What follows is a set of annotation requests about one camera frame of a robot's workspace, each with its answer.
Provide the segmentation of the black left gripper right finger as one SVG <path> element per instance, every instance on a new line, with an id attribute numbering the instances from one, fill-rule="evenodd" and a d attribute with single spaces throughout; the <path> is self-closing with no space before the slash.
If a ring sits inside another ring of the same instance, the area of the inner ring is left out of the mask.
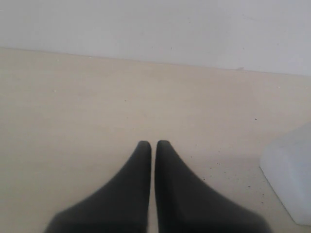
<path id="1" fill-rule="evenodd" d="M 169 141 L 155 155 L 155 199 L 161 233 L 270 233 L 260 215 L 205 184 Z"/>

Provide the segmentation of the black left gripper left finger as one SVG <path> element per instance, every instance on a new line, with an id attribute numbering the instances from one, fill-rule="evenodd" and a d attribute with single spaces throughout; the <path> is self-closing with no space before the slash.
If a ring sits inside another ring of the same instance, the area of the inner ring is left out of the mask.
<path id="1" fill-rule="evenodd" d="M 47 233 L 145 233 L 151 186 L 151 145 L 139 141 L 121 170 L 88 198 L 58 213 Z"/>

